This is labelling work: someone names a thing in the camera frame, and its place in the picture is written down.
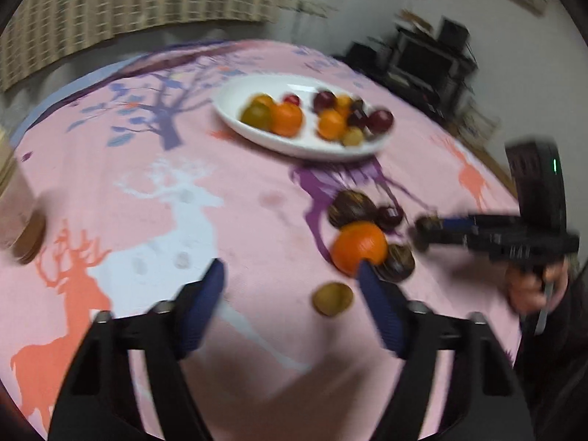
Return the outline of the right hand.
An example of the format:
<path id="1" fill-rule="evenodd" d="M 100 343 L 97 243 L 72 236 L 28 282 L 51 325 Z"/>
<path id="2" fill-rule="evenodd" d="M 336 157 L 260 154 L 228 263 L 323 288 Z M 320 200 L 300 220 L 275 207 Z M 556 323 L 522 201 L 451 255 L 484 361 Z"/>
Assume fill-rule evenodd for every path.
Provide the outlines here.
<path id="1" fill-rule="evenodd" d="M 522 272 L 520 268 L 509 265 L 505 272 L 506 294 L 510 306 L 520 316 L 538 313 L 546 308 L 549 312 L 560 304 L 568 287 L 569 264 L 566 259 L 545 268 L 543 281 L 553 287 L 548 300 L 542 289 L 541 280 L 532 272 Z"/>

